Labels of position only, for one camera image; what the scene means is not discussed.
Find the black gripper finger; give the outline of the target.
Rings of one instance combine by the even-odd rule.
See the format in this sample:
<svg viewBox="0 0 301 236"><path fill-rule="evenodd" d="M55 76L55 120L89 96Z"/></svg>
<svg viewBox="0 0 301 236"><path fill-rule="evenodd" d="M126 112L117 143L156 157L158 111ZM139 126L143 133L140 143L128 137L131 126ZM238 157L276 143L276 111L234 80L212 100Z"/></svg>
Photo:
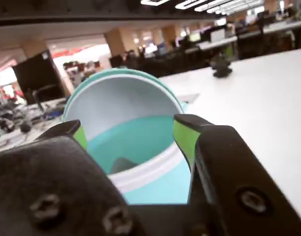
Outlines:
<svg viewBox="0 0 301 236"><path fill-rule="evenodd" d="M301 218L239 133L192 114L173 118L191 171L190 204L206 236L301 236Z"/></svg>
<svg viewBox="0 0 301 236"><path fill-rule="evenodd" d="M0 236L140 235L140 223L83 139L73 120L0 152Z"/></svg>

